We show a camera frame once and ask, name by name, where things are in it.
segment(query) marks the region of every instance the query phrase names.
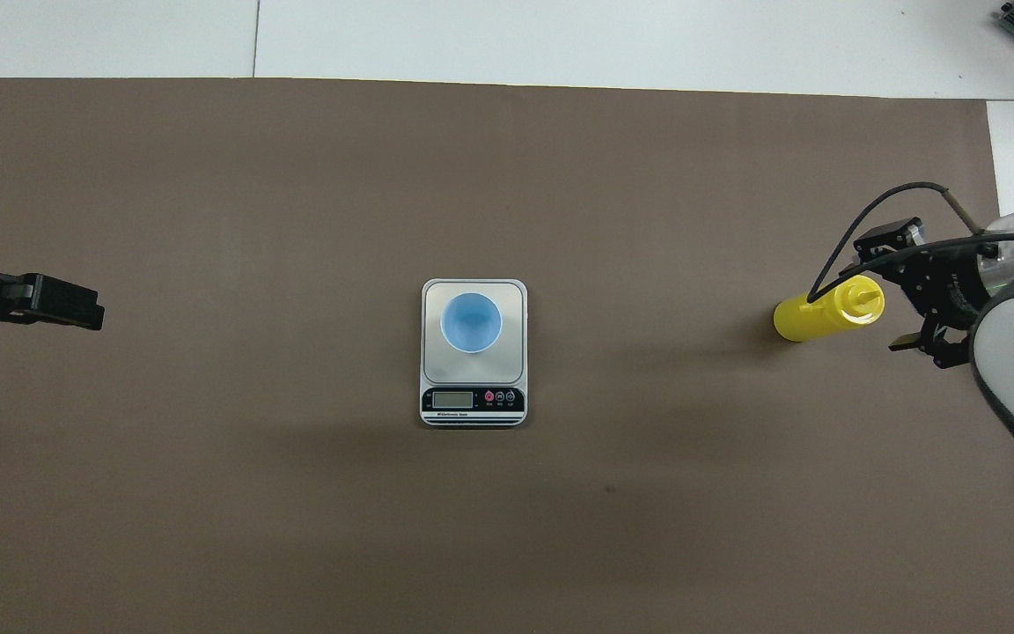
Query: scale platform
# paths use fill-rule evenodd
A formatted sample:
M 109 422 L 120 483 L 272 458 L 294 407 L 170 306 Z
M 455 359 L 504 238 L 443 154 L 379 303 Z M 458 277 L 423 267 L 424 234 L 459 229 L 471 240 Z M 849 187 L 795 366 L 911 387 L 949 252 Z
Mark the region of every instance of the scale platform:
M 527 411 L 526 286 L 430 280 L 422 289 L 422 420 L 512 426 Z

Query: brown mat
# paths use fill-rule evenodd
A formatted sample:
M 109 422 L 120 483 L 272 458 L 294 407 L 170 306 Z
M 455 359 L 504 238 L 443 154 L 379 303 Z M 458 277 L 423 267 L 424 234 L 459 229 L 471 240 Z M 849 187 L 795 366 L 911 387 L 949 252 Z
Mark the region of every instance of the brown mat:
M 0 328 L 0 631 L 1014 631 L 969 370 L 770 324 L 918 180 L 997 214 L 983 103 L 0 80 L 0 271 L 108 310 Z M 419 424 L 431 277 L 527 284 L 522 429 Z

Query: yellow squeeze bottle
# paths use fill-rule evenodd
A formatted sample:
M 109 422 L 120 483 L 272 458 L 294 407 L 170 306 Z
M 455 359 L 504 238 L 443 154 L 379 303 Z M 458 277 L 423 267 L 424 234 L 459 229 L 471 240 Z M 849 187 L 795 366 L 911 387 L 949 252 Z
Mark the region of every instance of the yellow squeeze bottle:
M 809 303 L 808 293 L 786 299 L 773 311 L 773 328 L 789 341 L 808 341 L 862 329 L 882 314 L 882 289 L 870 277 L 855 276 Z

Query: white table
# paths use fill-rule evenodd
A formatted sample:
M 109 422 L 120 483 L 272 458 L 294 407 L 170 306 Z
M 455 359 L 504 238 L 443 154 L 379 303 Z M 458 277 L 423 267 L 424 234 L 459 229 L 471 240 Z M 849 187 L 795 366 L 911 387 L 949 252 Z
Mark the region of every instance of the white table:
M 999 4 L 1 1 L 0 77 L 355 77 L 975 97 L 990 100 L 999 206 L 1011 212 L 1014 41 L 993 23 Z

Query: digital scale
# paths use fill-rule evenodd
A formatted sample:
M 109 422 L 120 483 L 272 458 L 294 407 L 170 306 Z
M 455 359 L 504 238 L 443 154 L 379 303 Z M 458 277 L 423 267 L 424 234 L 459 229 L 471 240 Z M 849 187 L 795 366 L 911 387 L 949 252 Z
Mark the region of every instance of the digital scale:
M 430 280 L 422 289 L 422 420 L 512 426 L 527 409 L 526 286 Z

